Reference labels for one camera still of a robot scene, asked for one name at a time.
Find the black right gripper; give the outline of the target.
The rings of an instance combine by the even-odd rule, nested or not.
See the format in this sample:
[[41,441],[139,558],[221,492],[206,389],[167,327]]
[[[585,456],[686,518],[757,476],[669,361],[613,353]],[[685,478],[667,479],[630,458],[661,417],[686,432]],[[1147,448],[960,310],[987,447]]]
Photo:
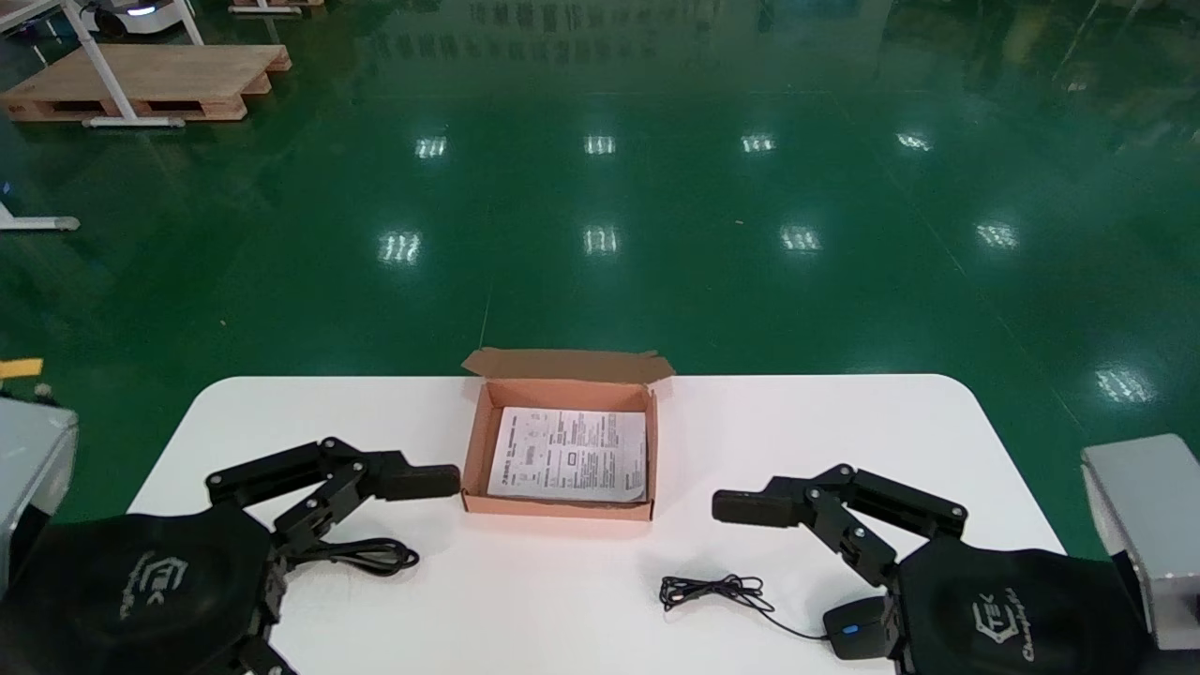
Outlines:
[[1040,548],[934,540],[900,562],[886,597],[899,674],[1135,674],[1148,651],[1114,565]]

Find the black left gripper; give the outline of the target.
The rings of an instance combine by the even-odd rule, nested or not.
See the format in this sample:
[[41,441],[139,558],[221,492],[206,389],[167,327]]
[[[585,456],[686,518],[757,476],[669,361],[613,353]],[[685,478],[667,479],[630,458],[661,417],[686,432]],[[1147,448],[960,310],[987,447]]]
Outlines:
[[2,597],[5,674],[298,674],[287,565],[240,510],[48,526]]

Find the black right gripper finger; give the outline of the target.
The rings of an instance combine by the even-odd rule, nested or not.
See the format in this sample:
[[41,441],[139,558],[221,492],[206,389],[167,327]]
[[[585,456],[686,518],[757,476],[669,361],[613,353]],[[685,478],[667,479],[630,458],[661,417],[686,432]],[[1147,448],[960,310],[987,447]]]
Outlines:
[[926,540],[960,538],[968,510],[946,498],[904,486],[882,474],[840,464],[812,478],[773,477],[761,491],[720,488],[712,516],[725,524],[805,527],[874,587],[896,571],[894,546],[860,522],[877,518]]

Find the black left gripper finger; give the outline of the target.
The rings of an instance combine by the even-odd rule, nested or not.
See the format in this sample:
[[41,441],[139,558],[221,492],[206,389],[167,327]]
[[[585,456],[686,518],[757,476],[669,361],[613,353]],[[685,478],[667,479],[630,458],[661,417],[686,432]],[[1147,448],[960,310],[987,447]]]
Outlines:
[[211,504],[266,503],[300,488],[314,491],[274,521],[274,544],[287,563],[419,563],[394,538],[330,543],[324,537],[370,500],[406,503],[461,490],[454,464],[415,466],[400,450],[364,452],[328,437],[209,474]]

